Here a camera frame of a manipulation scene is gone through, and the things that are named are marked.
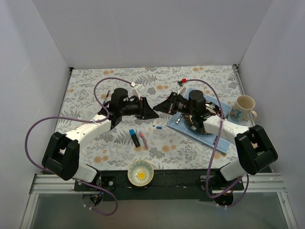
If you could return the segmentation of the black blue highlighter pen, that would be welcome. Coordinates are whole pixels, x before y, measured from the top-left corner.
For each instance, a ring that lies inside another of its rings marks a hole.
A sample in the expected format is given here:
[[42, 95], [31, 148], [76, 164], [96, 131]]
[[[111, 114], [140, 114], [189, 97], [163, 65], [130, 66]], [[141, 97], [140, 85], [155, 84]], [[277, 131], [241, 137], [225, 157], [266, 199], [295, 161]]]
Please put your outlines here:
[[136, 148], [140, 147], [141, 145], [140, 145], [139, 139], [136, 135], [136, 132], [133, 129], [130, 129], [129, 133], [131, 135], [131, 138], [132, 138], [132, 141], [134, 142], [135, 147]]

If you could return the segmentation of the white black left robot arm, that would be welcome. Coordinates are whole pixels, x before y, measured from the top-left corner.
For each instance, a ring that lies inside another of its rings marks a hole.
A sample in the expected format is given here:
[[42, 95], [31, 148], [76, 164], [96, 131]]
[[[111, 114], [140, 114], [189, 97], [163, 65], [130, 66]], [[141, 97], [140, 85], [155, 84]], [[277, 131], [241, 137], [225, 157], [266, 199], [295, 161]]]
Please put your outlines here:
[[89, 190], [96, 191], [101, 187], [101, 178], [97, 176], [97, 169], [80, 162], [81, 149], [114, 129], [123, 116], [133, 115], [139, 120], [158, 118], [145, 97], [129, 97], [128, 91], [123, 88], [115, 89], [105, 105], [106, 109], [101, 109], [89, 123], [64, 134], [56, 132], [51, 136], [42, 159], [45, 169], [63, 180], [83, 180]]

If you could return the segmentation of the pink marker pen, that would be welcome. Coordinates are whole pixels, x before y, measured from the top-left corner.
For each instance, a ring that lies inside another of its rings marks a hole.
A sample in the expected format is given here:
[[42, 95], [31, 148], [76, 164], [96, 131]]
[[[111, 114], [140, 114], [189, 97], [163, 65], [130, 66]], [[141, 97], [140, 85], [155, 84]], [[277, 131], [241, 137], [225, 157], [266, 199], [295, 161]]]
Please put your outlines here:
[[143, 140], [145, 149], [148, 151], [148, 150], [149, 150], [149, 146], [148, 146], [148, 144], [147, 144], [147, 140], [146, 140], [146, 138], [145, 138], [145, 136], [144, 136], [144, 134], [143, 134], [142, 131], [140, 132], [140, 135], [141, 135], [141, 139]]

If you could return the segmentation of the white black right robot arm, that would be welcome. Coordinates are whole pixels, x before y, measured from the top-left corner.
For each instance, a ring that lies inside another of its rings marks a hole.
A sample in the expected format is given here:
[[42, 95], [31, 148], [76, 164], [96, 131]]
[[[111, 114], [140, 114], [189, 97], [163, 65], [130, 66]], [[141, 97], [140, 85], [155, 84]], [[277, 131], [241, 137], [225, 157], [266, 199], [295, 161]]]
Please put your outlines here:
[[189, 92], [188, 98], [171, 93], [154, 110], [174, 115], [188, 115], [195, 129], [219, 136], [236, 146], [238, 158], [221, 167], [206, 179], [210, 188], [228, 189], [246, 174], [255, 175], [278, 159], [278, 154], [265, 130], [255, 125], [247, 127], [221, 119], [219, 106], [213, 109], [199, 90]]

